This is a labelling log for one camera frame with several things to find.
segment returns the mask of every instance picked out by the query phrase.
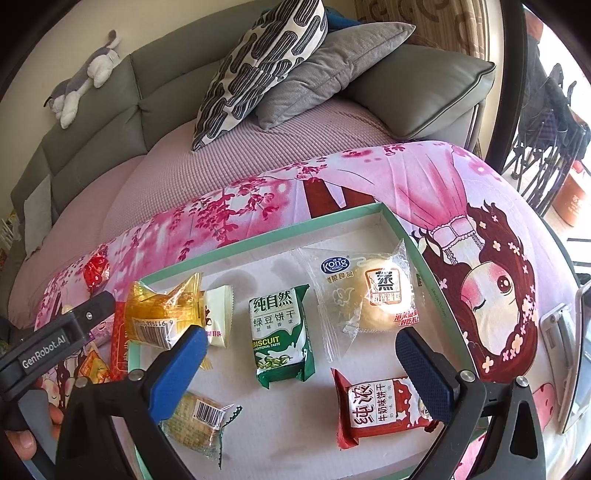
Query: girl's eye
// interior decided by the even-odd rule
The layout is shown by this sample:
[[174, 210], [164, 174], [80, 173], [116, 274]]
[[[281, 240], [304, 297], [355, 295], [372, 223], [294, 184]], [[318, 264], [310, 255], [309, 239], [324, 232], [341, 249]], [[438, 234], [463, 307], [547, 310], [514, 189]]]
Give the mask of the girl's eye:
[[511, 280], [506, 275], [501, 275], [499, 278], [497, 278], [496, 286], [499, 288], [501, 293], [509, 293], [513, 288]]

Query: curtain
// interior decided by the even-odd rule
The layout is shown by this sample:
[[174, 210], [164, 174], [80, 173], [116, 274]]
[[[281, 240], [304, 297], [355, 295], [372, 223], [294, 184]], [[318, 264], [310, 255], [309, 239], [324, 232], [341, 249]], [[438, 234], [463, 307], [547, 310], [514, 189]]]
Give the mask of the curtain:
[[361, 22], [406, 22], [417, 26], [414, 43], [488, 58], [485, 0], [355, 0]]

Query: patterned pillow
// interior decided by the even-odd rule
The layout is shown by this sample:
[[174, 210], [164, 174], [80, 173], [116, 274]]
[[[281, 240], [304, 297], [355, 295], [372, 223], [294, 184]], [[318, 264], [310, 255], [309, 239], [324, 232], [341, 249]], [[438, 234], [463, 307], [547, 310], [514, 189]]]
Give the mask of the patterned pillow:
[[284, 0], [264, 13], [213, 78], [197, 114], [193, 151], [246, 118], [266, 91], [318, 48], [326, 31], [320, 0]]

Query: stuffed animal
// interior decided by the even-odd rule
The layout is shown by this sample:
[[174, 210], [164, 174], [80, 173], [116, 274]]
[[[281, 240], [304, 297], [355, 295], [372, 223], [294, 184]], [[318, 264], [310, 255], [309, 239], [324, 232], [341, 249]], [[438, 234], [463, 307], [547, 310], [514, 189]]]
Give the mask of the stuffed animal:
[[92, 85], [100, 88], [111, 76], [113, 69], [121, 62], [113, 50], [120, 42], [115, 30], [109, 32], [109, 42], [96, 50], [84, 62], [72, 78], [63, 80], [53, 89], [43, 106], [56, 114], [62, 128], [68, 128], [78, 112], [78, 102]]

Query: human hand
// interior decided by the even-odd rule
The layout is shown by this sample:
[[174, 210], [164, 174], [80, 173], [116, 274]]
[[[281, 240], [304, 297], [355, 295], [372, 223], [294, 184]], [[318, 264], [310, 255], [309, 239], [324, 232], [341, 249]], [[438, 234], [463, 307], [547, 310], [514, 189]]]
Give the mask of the human hand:
[[[49, 416], [53, 423], [53, 429], [51, 436], [56, 440], [60, 435], [61, 423], [64, 420], [64, 414], [54, 404], [49, 403]], [[37, 451], [37, 442], [35, 437], [28, 430], [23, 432], [6, 432], [8, 441], [12, 444], [12, 447], [16, 451], [17, 455], [22, 461], [30, 460]]]

